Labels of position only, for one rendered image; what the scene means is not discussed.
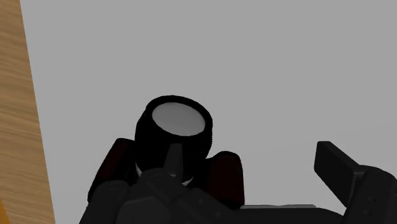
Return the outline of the black and dark red cylinder toy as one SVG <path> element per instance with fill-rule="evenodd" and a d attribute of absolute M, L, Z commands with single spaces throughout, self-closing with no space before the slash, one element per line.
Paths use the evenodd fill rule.
<path fill-rule="evenodd" d="M 192 107 L 204 119 L 204 129 L 192 136 L 180 136 L 160 128 L 152 113 L 157 106 L 168 102 Z M 183 148 L 183 182 L 187 188 L 199 188 L 230 209 L 240 208 L 245 203 L 241 159 L 230 151 L 208 156 L 212 128 L 208 110 L 192 99 L 164 95 L 151 100 L 137 121 L 135 137 L 118 138 L 113 143 L 95 175 L 87 199 L 91 200 L 95 189 L 106 181 L 137 183 L 139 171 L 163 167 L 170 144 L 179 143 Z"/>

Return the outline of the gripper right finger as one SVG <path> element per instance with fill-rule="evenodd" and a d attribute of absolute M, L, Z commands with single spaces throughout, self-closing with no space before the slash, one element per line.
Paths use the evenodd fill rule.
<path fill-rule="evenodd" d="M 314 171 L 345 206 L 340 224 L 397 224 L 397 178 L 360 165 L 330 141 L 316 146 Z"/>

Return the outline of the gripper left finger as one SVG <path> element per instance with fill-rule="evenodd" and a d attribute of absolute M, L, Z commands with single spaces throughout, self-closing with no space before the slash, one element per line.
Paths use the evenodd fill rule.
<path fill-rule="evenodd" d="M 79 224 L 248 224 L 204 191 L 181 184 L 183 148 L 172 143 L 164 166 L 144 171 L 138 182 L 99 185 Z"/>

